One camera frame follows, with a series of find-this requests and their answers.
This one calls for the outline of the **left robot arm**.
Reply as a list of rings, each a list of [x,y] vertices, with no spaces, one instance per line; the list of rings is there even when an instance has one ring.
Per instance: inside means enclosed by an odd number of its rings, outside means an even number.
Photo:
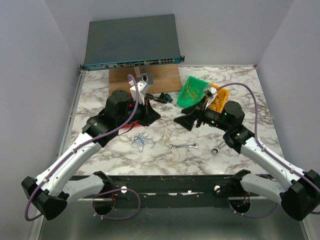
[[[106,100],[105,107],[90,117],[74,143],[44,172],[37,177],[27,176],[22,189],[46,220],[59,216],[69,203],[81,198],[98,195],[107,197],[111,180],[102,171],[94,172],[82,180],[71,180],[76,171],[94,154],[104,148],[126,125],[138,123],[147,127],[160,119],[148,99],[143,103],[124,91],[114,91]]]

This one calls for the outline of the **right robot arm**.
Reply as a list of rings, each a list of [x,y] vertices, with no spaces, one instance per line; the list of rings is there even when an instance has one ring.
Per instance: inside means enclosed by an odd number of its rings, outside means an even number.
[[[294,220],[302,221],[320,205],[320,175],[303,169],[279,157],[262,144],[256,135],[243,125],[245,113],[241,105],[228,101],[221,113],[205,108],[203,101],[181,111],[174,122],[188,131],[207,124],[224,131],[223,140],[237,153],[251,159],[274,180],[241,170],[233,175],[230,191],[241,196],[254,193],[279,205]]]

